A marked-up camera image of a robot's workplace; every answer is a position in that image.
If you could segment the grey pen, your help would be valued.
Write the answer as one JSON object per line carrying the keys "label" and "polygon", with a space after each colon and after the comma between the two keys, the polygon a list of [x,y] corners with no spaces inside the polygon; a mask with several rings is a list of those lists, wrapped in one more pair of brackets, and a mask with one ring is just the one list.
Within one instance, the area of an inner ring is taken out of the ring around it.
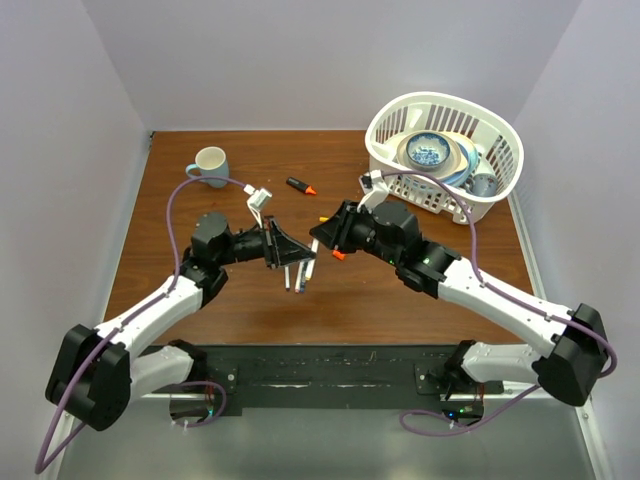
{"label": "grey pen", "polygon": [[290,268],[289,266],[284,267],[284,285],[285,290],[288,292],[291,289],[291,279],[290,279]]}

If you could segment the white pink pen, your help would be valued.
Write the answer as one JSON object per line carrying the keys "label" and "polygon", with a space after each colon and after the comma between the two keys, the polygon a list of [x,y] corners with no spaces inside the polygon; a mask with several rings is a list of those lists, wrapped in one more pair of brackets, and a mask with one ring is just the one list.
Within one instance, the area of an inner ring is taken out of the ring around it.
{"label": "white pink pen", "polygon": [[304,263],[305,262],[300,262],[297,268],[297,273],[296,273],[296,278],[295,278],[295,283],[294,283],[294,292],[296,294],[299,293],[299,288],[300,288],[300,281],[301,281],[301,273],[302,273],[302,269],[304,267]]}

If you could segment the white yellow pen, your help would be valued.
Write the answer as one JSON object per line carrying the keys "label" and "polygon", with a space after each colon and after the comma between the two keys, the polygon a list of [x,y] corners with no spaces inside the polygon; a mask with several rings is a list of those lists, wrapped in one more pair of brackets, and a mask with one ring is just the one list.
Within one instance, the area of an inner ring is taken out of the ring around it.
{"label": "white yellow pen", "polygon": [[319,249],[319,241],[314,238],[312,243],[311,243],[311,251],[316,256],[313,259],[309,260],[309,262],[307,264],[306,271],[305,271],[305,280],[306,281],[310,281],[312,276],[313,276],[313,271],[314,271],[314,267],[315,267],[315,262],[316,262],[316,258],[317,258],[318,249]]}

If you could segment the dark blue pen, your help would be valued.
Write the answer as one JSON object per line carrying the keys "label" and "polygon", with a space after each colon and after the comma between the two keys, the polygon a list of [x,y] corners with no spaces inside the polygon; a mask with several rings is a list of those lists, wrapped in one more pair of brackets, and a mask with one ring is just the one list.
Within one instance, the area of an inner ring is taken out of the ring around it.
{"label": "dark blue pen", "polygon": [[304,267],[302,269],[300,288],[299,288],[299,293],[301,293],[301,294],[304,293],[305,289],[306,289],[307,273],[309,271],[310,263],[311,263],[310,261],[309,262],[305,262],[304,263]]}

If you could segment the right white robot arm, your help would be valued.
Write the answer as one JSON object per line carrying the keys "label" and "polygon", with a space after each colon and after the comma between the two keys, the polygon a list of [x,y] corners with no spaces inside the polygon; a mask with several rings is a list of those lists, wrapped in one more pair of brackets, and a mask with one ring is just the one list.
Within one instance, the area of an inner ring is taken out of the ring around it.
{"label": "right white robot arm", "polygon": [[346,201],[310,234],[331,250],[362,250],[390,264],[411,290],[465,307],[520,338],[513,345],[461,342],[445,366],[446,382],[456,392],[505,380],[537,385],[567,405],[582,406],[614,362],[596,309],[554,304],[480,271],[424,237],[417,217],[400,202],[366,211]]}

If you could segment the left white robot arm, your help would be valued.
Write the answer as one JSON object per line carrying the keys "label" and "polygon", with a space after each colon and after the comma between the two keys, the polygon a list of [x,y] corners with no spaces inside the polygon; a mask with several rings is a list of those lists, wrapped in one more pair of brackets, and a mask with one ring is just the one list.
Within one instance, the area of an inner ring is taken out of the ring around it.
{"label": "left white robot arm", "polygon": [[96,431],[109,428],[138,398],[176,384],[185,392],[207,380],[206,356],[184,341],[154,354],[162,333],[211,302],[228,280],[226,266],[262,259],[270,269],[310,261],[308,246],[272,216],[234,233],[227,218],[198,219],[176,274],[120,316],[95,328],[77,325],[64,336],[45,389],[46,399]]}

